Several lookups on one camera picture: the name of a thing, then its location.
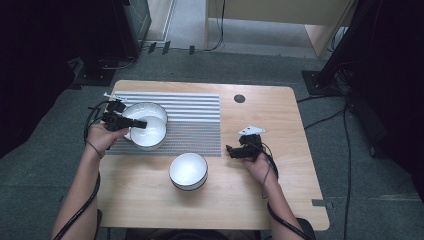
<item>white bowl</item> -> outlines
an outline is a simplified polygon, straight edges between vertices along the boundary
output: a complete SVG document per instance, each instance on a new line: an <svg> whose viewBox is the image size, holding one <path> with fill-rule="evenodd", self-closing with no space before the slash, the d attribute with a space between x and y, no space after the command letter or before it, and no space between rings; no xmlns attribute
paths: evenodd
<svg viewBox="0 0 424 240"><path fill-rule="evenodd" d="M199 154L184 153L172 161L169 176L177 188L192 191L201 187L208 178L208 164Z"/></svg>
<svg viewBox="0 0 424 240"><path fill-rule="evenodd" d="M130 140L143 150L159 148L166 136L166 124L162 119L153 116L145 116L139 120L147 122L146 129L131 128Z"/></svg>
<svg viewBox="0 0 424 240"><path fill-rule="evenodd" d="M168 122L168 115L165 109L161 105L152 102L136 103L125 109L122 116L137 120L146 116L154 116L162 119L165 124Z"/></svg>

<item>hand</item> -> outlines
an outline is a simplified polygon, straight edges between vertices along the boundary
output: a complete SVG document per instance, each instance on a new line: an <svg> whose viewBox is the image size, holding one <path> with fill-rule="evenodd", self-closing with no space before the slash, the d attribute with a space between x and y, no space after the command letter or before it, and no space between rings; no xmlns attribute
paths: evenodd
<svg viewBox="0 0 424 240"><path fill-rule="evenodd" d="M272 176L277 179L272 169L270 169L268 158L265 156L264 153L260 153L256 158L256 161L252 161L251 159L242 159L242 161L243 164L249 170L250 174L253 176L253 178L256 179L256 181L262 183L265 179L265 176L267 176L267 173L267 178L270 178Z"/></svg>
<svg viewBox="0 0 424 240"><path fill-rule="evenodd" d="M102 155L104 155L107 148L115 145L116 140L128 134L128 132L128 128L123 128L115 132L110 132L102 124L95 124L91 126L88 132L87 141L93 144L93 146Z"/></svg>

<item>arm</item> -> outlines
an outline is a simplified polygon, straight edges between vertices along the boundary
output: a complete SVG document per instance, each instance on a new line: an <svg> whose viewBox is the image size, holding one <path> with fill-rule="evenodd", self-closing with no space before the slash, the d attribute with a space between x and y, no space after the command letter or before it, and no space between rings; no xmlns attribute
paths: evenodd
<svg viewBox="0 0 424 240"><path fill-rule="evenodd" d="M93 125L87 137L96 149L86 144L81 157L80 165L72 182L71 188L56 218L51 239L53 239L69 219L84 205L93 193L96 184L100 159L106 149L115 144L116 139L128 133L128 129L109 132L102 125ZM88 206L72 227L63 236L63 239L94 239L97 225L97 199Z"/></svg>
<svg viewBox="0 0 424 240"><path fill-rule="evenodd" d="M296 217L290 209L289 204L287 203L283 190L281 189L281 186L278 183L277 177L275 176L274 172L270 170L267 175L269 164L265 154L259 154L258 158L254 162L249 160L243 160L243 163L258 182L262 183L265 179L263 188L264 191L267 193L269 205L271 206L272 210L280 218L289 222L291 225L295 226L299 230L302 230L299 223L297 222ZM271 216L270 221L273 239L302 239L290 229L277 222Z"/></svg>

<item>wristband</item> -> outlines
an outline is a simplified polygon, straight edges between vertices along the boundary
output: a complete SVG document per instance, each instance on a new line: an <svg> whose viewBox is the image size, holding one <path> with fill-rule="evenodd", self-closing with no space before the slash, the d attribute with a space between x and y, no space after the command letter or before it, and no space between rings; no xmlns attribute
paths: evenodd
<svg viewBox="0 0 424 240"><path fill-rule="evenodd" d="M88 140L85 140L85 142L88 143L88 145L90 145L97 152L97 154L99 155L100 159L103 158L103 155L99 152L99 150L97 150L97 148L95 148L93 146L93 144L91 144L91 142L89 142Z"/></svg>

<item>gray carpet floor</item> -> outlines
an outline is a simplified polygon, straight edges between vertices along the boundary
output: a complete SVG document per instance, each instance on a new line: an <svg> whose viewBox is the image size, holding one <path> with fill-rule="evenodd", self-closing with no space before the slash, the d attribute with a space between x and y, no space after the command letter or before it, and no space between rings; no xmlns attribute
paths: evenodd
<svg viewBox="0 0 424 240"><path fill-rule="evenodd" d="M110 87L65 90L31 138L0 160L0 239L47 239L79 163L87 107L103 100L117 80L183 81L289 86L308 97L302 70L325 60L281 56L159 50L115 73ZM341 110L344 98L298 104L304 126ZM424 239L424 206L407 172L390 159L370 157L369 142L354 113L346 113L351 141L352 188L347 239ZM317 239L343 239L348 190L348 146L343 115L306 130L330 228ZM123 239L124 229L101 229L98 239Z"/></svg>

